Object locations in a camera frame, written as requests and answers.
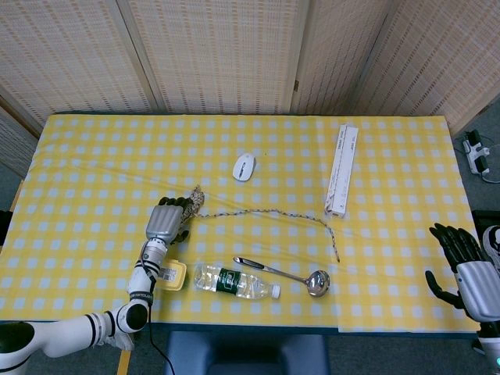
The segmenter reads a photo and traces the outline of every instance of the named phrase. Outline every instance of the white cable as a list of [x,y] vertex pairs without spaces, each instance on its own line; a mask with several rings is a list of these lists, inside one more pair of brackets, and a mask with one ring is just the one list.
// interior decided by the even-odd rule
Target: white cable
[[500,181],[493,181],[493,180],[489,180],[487,179],[485,176],[484,176],[484,173],[481,174],[481,179],[484,181],[484,182],[488,182],[489,184],[500,184]]

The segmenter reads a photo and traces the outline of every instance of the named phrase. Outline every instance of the white mouse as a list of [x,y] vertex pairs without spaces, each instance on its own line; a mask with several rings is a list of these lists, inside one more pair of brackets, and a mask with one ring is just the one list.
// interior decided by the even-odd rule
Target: white mouse
[[233,168],[233,177],[238,181],[248,181],[255,166],[255,156],[246,152],[237,158]]

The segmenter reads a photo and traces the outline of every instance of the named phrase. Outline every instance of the metal ladle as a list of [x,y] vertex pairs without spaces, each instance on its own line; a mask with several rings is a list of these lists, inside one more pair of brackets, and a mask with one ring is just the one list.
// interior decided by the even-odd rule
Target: metal ladle
[[264,266],[263,264],[254,262],[250,259],[241,258],[239,256],[235,256],[233,260],[236,263],[245,264],[246,266],[256,268],[257,270],[275,273],[276,275],[285,276],[290,279],[299,281],[306,285],[307,292],[313,297],[321,297],[322,295],[325,295],[328,291],[328,288],[330,287],[330,276],[328,276],[328,273],[323,270],[314,271],[307,279],[303,279],[302,277],[291,275],[289,273]]

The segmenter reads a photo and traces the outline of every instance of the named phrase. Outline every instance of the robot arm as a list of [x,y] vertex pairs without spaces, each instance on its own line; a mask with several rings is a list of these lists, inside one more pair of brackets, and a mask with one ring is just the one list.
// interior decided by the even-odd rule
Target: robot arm
[[153,291],[167,245],[176,240],[189,198],[163,198],[151,214],[146,236],[127,291],[130,301],[112,311],[93,312],[54,323],[19,322],[0,325],[0,373],[24,374],[30,355],[41,349],[61,357],[105,342],[118,348],[134,347],[129,334],[148,322]]
[[464,229],[436,223],[430,232],[443,248],[459,293],[443,291],[430,271],[425,273],[427,284],[436,297],[464,309],[469,318],[480,323],[479,341],[494,373],[500,374],[500,276],[486,252]]

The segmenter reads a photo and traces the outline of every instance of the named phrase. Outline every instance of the power strip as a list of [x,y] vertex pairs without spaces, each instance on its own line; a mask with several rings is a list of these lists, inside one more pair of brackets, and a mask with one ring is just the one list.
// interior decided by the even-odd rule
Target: power strip
[[490,149],[483,147],[477,130],[466,133],[462,143],[467,161],[469,162],[470,171],[473,174],[480,174],[481,176],[490,173],[488,162],[486,161],[486,156],[490,155]]

